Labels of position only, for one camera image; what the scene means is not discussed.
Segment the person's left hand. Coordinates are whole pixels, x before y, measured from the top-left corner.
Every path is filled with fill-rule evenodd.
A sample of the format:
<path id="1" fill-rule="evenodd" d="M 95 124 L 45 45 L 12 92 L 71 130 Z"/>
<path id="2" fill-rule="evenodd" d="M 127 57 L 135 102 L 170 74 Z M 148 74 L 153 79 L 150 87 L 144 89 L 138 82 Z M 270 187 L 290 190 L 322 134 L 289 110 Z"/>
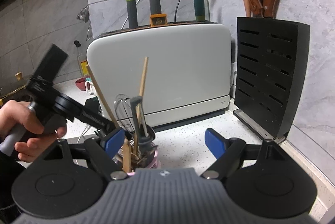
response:
<path id="1" fill-rule="evenodd" d="M 67 132 L 66 119 L 53 115 L 42 125 L 28 102 L 8 101 L 1 108 L 1 153 L 33 162 L 54 141 Z"/>

